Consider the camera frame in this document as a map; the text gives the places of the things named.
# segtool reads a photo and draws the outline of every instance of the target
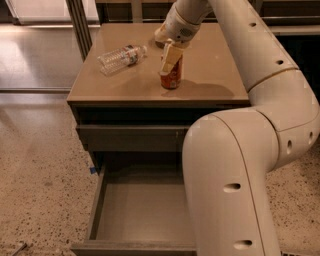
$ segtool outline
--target clear plastic bottle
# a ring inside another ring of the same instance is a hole
[[[147,54],[147,47],[127,45],[123,48],[107,52],[98,57],[101,72],[109,76],[127,66],[138,63]]]

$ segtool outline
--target bottle label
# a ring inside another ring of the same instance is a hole
[[[124,54],[126,55],[124,57],[129,59],[128,65],[133,65],[138,62],[138,53],[132,45],[127,45],[123,47],[123,50]]]

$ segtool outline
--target tabletop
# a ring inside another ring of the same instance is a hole
[[[217,23],[202,24],[184,51],[179,88],[163,88],[159,75],[163,50],[154,42],[154,31],[159,26],[157,23],[103,24],[68,96],[68,103],[157,106],[249,103]],[[110,77],[101,73],[97,57],[129,44],[146,45],[147,57]]]

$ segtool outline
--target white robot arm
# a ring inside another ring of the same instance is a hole
[[[178,0],[156,40],[190,41],[211,8],[252,107],[206,115],[186,135],[183,172],[197,254],[280,255],[265,176],[313,145],[319,103],[247,0]]]

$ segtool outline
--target metal pole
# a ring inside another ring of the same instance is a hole
[[[66,3],[77,37],[81,57],[84,61],[89,53],[92,41],[82,0],[66,0]]]
[[[12,94],[68,94],[71,88],[59,88],[59,87],[39,87],[39,88],[0,88],[0,94],[12,93]]]

